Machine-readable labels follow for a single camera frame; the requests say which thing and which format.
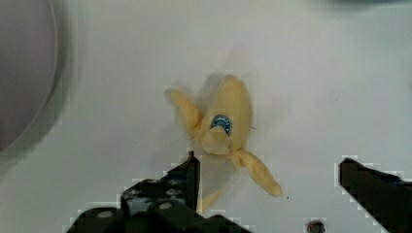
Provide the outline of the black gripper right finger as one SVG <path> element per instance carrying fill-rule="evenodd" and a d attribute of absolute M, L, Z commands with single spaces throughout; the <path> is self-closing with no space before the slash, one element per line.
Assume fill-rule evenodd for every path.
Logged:
<path fill-rule="evenodd" d="M 411 182 L 352 158 L 339 165 L 339 184 L 389 233 L 411 233 Z"/>

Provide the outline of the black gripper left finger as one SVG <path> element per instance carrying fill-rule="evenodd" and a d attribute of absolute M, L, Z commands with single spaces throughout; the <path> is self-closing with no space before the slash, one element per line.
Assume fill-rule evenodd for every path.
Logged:
<path fill-rule="evenodd" d="M 120 206 L 79 214 L 66 233 L 252 233 L 222 216 L 197 213 L 200 162 L 194 153 L 160 179 L 125 190 Z"/>

